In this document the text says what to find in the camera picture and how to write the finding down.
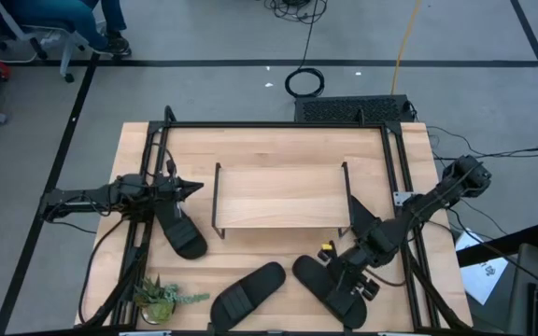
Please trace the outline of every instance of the wooden table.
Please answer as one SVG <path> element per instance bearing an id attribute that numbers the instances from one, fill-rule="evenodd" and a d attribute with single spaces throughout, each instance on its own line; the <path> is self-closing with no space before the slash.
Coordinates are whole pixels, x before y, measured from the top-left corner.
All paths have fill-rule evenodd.
<path id="1" fill-rule="evenodd" d="M 138 172 L 147 127 L 147 123 L 124 124 L 111 179 L 117 175 Z M 427 192 L 438 182 L 438 176 L 425 125 L 403 124 L 403 140 L 415 191 Z M 399 188 L 403 189 L 393 136 L 390 143 L 397 181 Z M 170 130 L 168 148 L 182 178 L 205 183 L 185 202 L 183 209 L 206 238 L 208 252 L 197 260 L 178 257 L 163 236 L 161 227 L 155 223 L 147 274 L 151 277 L 159 274 L 162 283 L 178 284 L 183 293 L 208 292 L 211 299 L 178 306 L 172 319 L 165 325 L 155 327 L 139 321 L 138 327 L 206 329 L 210 320 L 210 305 L 223 289 L 263 264 L 277 261 L 286 269 L 286 283 L 234 330 L 342 331 L 342 325 L 291 273 L 291 265 L 296 258 L 303 254 L 316 256 L 321 244 L 333 239 L 333 229 L 230 229 L 225 239 L 221 240 L 211 227 L 215 164 L 221 162 L 221 166 L 227 169 L 340 165 L 345 161 L 352 195 L 372 213 L 386 219 L 393 216 L 393 209 L 379 130 L 175 128 Z M 97 240 L 118 219 L 119 215 L 102 218 Z M 447 225 L 443 211 L 436 213 L 432 220 Z M 118 281 L 127 230 L 128 225 L 125 224 L 113 232 L 94 259 L 83 305 L 85 316 L 94 314 Z M 449 232 L 427 224 L 423 237 L 433 284 L 460 319 L 472 325 Z M 348 234 L 336 240 L 338 249 L 344 251 L 352 244 L 352 239 L 353 234 Z M 391 282 L 404 280 L 399 255 L 392 263 L 374 271 Z M 424 292 L 420 284 L 416 284 L 422 323 L 428 326 Z M 369 314 L 366 323 L 357 331 L 412 330 L 406 288 L 380 285 L 377 297 L 367 302 Z"/>

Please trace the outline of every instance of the yellow cable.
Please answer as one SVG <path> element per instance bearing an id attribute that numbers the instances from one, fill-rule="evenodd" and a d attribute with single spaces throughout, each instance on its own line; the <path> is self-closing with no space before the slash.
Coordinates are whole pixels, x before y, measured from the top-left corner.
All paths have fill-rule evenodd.
<path id="1" fill-rule="evenodd" d="M 400 69 L 400 60 L 402 59 L 402 54 L 404 54 L 404 47 L 406 46 L 408 37 L 410 36 L 410 33 L 412 32 L 412 25 L 415 23 L 415 17 L 418 13 L 418 9 L 420 8 L 421 2 L 422 0 L 417 0 L 417 2 L 415 3 L 415 9 L 412 11 L 412 16 L 410 17 L 410 22 L 408 23 L 408 27 L 406 28 L 406 33 L 403 35 L 402 45 L 400 46 L 400 52 L 398 52 L 398 59 L 396 60 L 396 68 L 393 71 L 393 82 L 391 83 L 391 94 L 393 94 L 396 91 L 396 83 L 398 82 L 398 69 Z"/>

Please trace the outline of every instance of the plant pot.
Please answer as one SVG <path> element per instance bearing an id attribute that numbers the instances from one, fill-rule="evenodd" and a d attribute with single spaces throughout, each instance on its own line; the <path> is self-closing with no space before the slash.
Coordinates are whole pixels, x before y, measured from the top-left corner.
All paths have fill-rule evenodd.
<path id="1" fill-rule="evenodd" d="M 174 308 L 172 309 L 172 316 L 176 312 L 177 303 L 174 303 Z M 151 321 L 149 320 L 149 314 L 147 313 L 147 309 L 140 309 L 140 317 L 142 317 L 142 320 L 150 324 L 151 326 L 158 326 L 160 325 L 159 322 Z"/>

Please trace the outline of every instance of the shoe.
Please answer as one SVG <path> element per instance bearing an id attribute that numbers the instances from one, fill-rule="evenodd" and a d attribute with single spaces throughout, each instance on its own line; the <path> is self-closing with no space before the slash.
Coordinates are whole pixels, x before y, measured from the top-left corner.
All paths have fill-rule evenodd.
<path id="1" fill-rule="evenodd" d="M 128 41 L 126 41 L 124 38 L 122 40 L 109 39 L 105 48 L 93 50 L 98 54 L 110 56 L 128 56 L 132 53 Z"/>
<path id="2" fill-rule="evenodd" d="M 113 41 L 120 45 L 126 45 L 128 48 L 130 47 L 130 43 L 128 43 L 127 39 L 123 38 L 120 32 L 107 31 L 105 32 L 105 37 L 107 37 L 109 41 Z"/>

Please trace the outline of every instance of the chair wheel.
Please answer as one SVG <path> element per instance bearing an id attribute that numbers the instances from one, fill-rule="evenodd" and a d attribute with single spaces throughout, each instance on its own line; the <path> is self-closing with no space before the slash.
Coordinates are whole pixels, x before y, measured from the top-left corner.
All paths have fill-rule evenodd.
<path id="1" fill-rule="evenodd" d="M 7 50 L 7 43 L 6 42 L 0 42 L 0 50 L 6 51 Z"/>

